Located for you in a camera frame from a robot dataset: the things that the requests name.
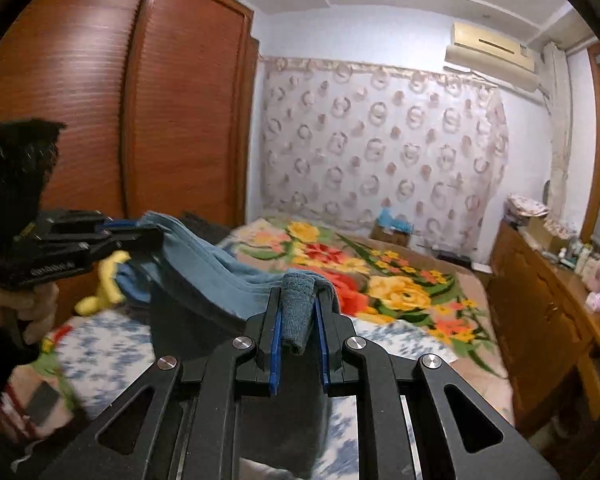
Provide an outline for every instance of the red flower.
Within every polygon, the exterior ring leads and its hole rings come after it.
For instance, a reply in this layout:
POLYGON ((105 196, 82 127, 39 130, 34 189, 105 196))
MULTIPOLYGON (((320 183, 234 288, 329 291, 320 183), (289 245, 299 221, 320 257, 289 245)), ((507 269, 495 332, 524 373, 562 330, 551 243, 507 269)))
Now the red flower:
POLYGON ((347 259, 341 250, 325 244, 307 244, 304 254, 312 260, 318 260, 324 264, 341 264, 347 259))
POLYGON ((434 285, 438 282, 434 275, 431 274, 428 270, 421 270, 420 275, 429 283, 433 283, 434 285))
POLYGON ((451 336, 460 332, 466 332, 470 327, 464 319, 440 319, 436 322, 436 328, 444 335, 451 336))
POLYGON ((338 301, 340 302, 340 311, 343 314, 355 316, 357 312, 367 308, 366 296, 361 292, 358 292, 356 280, 354 280, 351 276, 339 274, 337 272, 329 272, 328 270, 324 269, 317 269, 316 267, 299 268, 317 272, 333 283, 333 287, 336 289, 336 294, 338 295, 338 301))

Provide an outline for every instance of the beige air conditioner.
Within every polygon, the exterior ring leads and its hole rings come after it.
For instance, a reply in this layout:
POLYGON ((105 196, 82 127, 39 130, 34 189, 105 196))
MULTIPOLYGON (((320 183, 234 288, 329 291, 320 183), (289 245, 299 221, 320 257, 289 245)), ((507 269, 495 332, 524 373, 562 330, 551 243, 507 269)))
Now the beige air conditioner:
POLYGON ((527 92, 535 92, 539 77, 536 64, 525 46, 483 28, 455 22, 446 62, 501 79, 527 92))

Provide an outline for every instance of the silver screw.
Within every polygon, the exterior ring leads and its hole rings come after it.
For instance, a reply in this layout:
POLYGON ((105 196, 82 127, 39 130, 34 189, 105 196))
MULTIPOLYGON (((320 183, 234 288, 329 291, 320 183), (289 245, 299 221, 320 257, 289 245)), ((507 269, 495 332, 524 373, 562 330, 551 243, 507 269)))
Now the silver screw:
POLYGON ((354 350, 360 350, 366 346, 366 339, 360 336, 353 336, 347 339, 347 346, 354 350))
POLYGON ((422 364, 424 364, 427 368, 435 370, 436 368, 440 368, 442 366, 442 359, 435 354, 424 354, 422 356, 422 364))
POLYGON ((172 355, 165 355, 158 359, 158 368, 160 370, 171 370, 175 368, 176 364, 178 364, 178 360, 172 355))
POLYGON ((241 335, 235 338, 232 344, 234 345, 234 348, 237 348, 238 350, 246 350, 253 344, 253 341, 250 337, 241 335))

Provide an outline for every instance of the bed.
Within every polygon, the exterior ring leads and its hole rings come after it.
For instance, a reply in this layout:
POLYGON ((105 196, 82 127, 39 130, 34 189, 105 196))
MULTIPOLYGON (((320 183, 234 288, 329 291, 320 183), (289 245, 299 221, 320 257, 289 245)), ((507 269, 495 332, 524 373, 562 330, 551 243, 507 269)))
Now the bed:
MULTIPOLYGON (((513 423, 511 389, 486 296, 471 272, 291 218, 261 218, 219 245, 269 272, 301 267, 327 276, 359 335, 404 357, 440 355, 513 423)), ((155 360, 146 313, 125 305, 74 317, 68 326, 72 329, 56 345, 58 362, 75 397, 95 418, 155 360)), ((358 478, 355 402, 334 400, 326 448, 312 479, 358 478)))

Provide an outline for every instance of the blue and white patterned fabric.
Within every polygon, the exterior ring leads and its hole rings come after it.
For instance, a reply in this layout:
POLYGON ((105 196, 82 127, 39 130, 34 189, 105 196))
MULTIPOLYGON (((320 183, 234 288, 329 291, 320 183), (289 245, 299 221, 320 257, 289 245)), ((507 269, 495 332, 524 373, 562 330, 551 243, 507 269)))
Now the blue and white patterned fabric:
MULTIPOLYGON (((375 325, 353 319, 358 335, 391 354, 418 358, 433 353, 451 364, 457 359, 437 339, 404 322, 375 325)), ((57 347, 58 361, 87 414, 95 418, 135 381, 155 359, 150 329, 142 312, 121 307, 106 310, 76 325, 57 347)), ((286 479, 286 472, 249 468, 258 478, 286 479)), ((357 480, 358 426, 355 397, 334 399, 326 448, 312 480, 357 480)))

